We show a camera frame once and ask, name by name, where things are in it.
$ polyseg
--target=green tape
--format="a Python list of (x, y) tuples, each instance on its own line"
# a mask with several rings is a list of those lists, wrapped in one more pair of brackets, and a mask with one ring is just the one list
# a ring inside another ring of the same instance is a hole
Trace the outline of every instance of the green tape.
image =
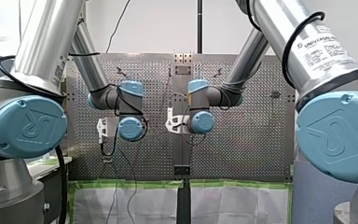
[(35, 164), (41, 164), (41, 165), (57, 165), (58, 164), (58, 160), (57, 158), (53, 158), (53, 159), (47, 159), (46, 161), (32, 161), (28, 163), (29, 165), (35, 165)]
[(292, 184), (287, 184), (290, 185), (289, 188), (289, 192), (288, 192), (288, 196), (289, 196), (289, 202), (287, 204), (287, 224), (292, 224), (292, 209), (293, 209), (293, 188), (292, 188)]
[(71, 181), (70, 185), (75, 185), (77, 189), (111, 189), (117, 187), (121, 189), (179, 189), (183, 187), (183, 181), (133, 181), (100, 179), (96, 181)]
[(77, 185), (69, 185), (69, 224), (74, 223), (75, 217), (75, 195), (77, 191)]
[(190, 180), (191, 188), (221, 188), (221, 187), (240, 187), (251, 189), (290, 189), (291, 185), (286, 183), (269, 183), (246, 180)]

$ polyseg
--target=white fabric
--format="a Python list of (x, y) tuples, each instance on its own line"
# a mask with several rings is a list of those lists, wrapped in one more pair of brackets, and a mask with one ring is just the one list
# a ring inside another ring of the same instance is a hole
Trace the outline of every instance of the white fabric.
[(287, 189), (193, 188), (192, 224), (287, 224)]
[[(78, 189), (74, 224), (106, 224), (115, 189)], [(117, 189), (109, 224), (131, 224), (127, 202), (134, 189)], [(130, 203), (136, 224), (176, 224), (177, 189), (138, 189)]]

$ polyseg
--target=metal bracket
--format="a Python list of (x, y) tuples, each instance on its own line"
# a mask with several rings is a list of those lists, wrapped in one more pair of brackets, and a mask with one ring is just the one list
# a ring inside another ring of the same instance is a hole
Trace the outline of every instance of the metal bracket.
[(176, 175), (190, 175), (190, 166), (189, 165), (175, 165), (173, 170)]
[(189, 133), (188, 128), (186, 127), (187, 121), (190, 118), (189, 115), (174, 116), (173, 107), (168, 107), (167, 112), (167, 122), (165, 122), (165, 127), (167, 127), (168, 132)]
[(98, 119), (98, 142), (103, 143), (105, 137), (114, 137), (118, 125), (118, 117)]

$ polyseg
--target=vertical metal post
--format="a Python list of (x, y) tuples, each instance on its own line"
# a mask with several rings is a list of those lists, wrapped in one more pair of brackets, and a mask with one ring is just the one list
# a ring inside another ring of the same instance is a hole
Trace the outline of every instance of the vertical metal post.
[[(172, 76), (172, 91), (179, 92), (184, 95), (187, 94), (188, 82), (192, 79), (192, 63), (186, 61), (185, 58), (190, 59), (189, 54), (176, 54), (176, 63), (173, 66)], [(173, 114), (184, 115), (188, 106), (188, 100), (178, 96), (173, 98)], [(190, 189), (190, 153), (191, 145), (189, 134), (172, 133), (173, 144), (173, 165), (175, 178), (183, 180), (183, 187), (178, 190), (177, 195), (177, 224), (191, 224), (191, 189)]]
[(197, 53), (202, 54), (202, 0), (198, 0)]

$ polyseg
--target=universal robots logo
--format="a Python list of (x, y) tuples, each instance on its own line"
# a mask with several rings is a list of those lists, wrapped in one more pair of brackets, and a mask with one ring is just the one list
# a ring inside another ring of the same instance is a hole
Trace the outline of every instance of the universal robots logo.
[(338, 110), (308, 125), (308, 136), (327, 163), (358, 156), (358, 132), (344, 110)]
[(34, 144), (49, 144), (56, 122), (56, 116), (28, 109), (24, 113), (17, 140)]

